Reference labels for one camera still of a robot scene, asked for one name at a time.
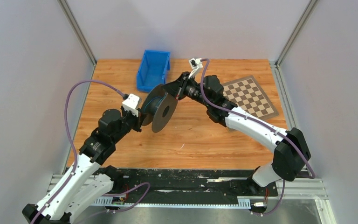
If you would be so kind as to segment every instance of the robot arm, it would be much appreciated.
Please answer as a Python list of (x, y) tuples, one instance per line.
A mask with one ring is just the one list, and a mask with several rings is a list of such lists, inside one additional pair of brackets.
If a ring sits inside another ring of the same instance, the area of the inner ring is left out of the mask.
[[(200, 60), (193, 61), (193, 64), (198, 63), (201, 63)], [(204, 77), (204, 83), (202, 84), (205, 95), (209, 101), (217, 106), (244, 114), (247, 118), (251, 117), (267, 124), (275, 129), (275, 132), (271, 132), (253, 120), (245, 119), (209, 105), (201, 94), (201, 84), (197, 83), (194, 80), (194, 76), (190, 75), (190, 72), (183, 72), (176, 81), (163, 85), (163, 88), (177, 100), (189, 97), (205, 105), (207, 115), (213, 122), (238, 130), (252, 137), (274, 153), (272, 162), (256, 168), (253, 174), (248, 177), (247, 185), (250, 193), (257, 194), (262, 188), (276, 180), (284, 179), (286, 181), (293, 181), (305, 164), (295, 149), (284, 140), (283, 137), (280, 137), (278, 133), (283, 134), (293, 141), (304, 157), (309, 160), (311, 155), (303, 133), (296, 128), (287, 131), (283, 128), (275, 127), (247, 113), (238, 107), (237, 104), (223, 96), (223, 86), (220, 84), (216, 75)]]
[[(76, 172), (71, 168), (65, 173), (56, 186), (36, 205), (28, 204), (22, 211), (28, 222), (45, 206), (35, 224), (68, 224), (75, 219), (98, 197), (111, 191), (121, 189), (123, 174), (116, 168), (108, 166), (103, 169), (96, 179), (87, 187), (81, 187), (85, 181), (95, 173), (116, 150), (118, 143), (131, 130), (140, 132), (144, 116), (138, 111), (140, 98), (130, 94), (123, 102), (122, 111), (106, 110), (98, 121), (98, 127), (86, 139), (77, 155)], [(59, 190), (49, 204), (47, 201)]]

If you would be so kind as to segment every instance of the checkerboard calibration pattern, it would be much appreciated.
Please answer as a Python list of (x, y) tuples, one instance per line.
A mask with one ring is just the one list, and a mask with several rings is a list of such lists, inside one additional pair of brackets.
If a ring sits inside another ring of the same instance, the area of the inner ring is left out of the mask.
[(255, 77), (248, 76), (223, 84), (223, 95), (246, 112), (266, 120), (278, 116), (278, 111), (269, 100)]

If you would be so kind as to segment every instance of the metal floor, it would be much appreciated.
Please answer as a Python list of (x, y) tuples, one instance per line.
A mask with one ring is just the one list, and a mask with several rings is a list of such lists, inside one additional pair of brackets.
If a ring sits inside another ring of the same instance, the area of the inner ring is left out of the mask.
[[(270, 199), (268, 207), (275, 206)], [(82, 224), (322, 224), (314, 200), (282, 201), (279, 209), (269, 216), (251, 215), (248, 210), (239, 209), (176, 209), (176, 208), (133, 208), (116, 214), (100, 214), (82, 220), (102, 211), (103, 207), (87, 208), (75, 223)]]

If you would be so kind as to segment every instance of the spool center hole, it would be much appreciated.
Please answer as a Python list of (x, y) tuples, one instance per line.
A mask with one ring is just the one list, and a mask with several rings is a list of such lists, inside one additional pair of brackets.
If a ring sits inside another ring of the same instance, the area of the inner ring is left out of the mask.
[(164, 109), (164, 111), (163, 111), (163, 117), (166, 116), (166, 114), (168, 113), (168, 111), (169, 111), (169, 106), (167, 106), (167, 107)]

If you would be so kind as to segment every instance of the gray wall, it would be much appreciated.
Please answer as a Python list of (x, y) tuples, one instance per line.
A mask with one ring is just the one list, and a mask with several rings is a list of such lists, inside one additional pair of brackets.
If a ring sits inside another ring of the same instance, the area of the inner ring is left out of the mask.
[[(55, 0), (0, 0), (0, 224), (46, 193), (65, 164), (65, 97), (92, 65)], [(86, 86), (70, 106), (74, 130)]]
[(282, 70), (337, 223), (358, 223), (358, 1), (321, 0)]
[(309, 0), (68, 0), (97, 58), (275, 60)]

